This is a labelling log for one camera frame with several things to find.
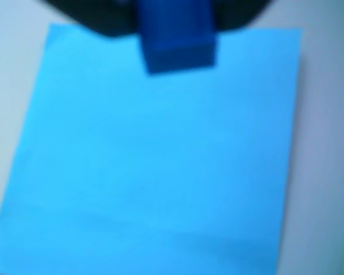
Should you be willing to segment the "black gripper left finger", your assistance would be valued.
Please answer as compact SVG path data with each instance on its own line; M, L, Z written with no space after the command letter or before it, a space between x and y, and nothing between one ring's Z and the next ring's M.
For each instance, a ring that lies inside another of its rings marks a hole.
M106 37L128 36L137 31L134 1L44 0L44 3Z

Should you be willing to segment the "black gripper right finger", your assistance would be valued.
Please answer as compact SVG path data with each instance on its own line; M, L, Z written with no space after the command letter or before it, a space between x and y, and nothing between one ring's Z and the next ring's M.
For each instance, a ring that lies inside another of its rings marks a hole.
M213 0L212 9L218 31L243 28L259 17L271 0Z

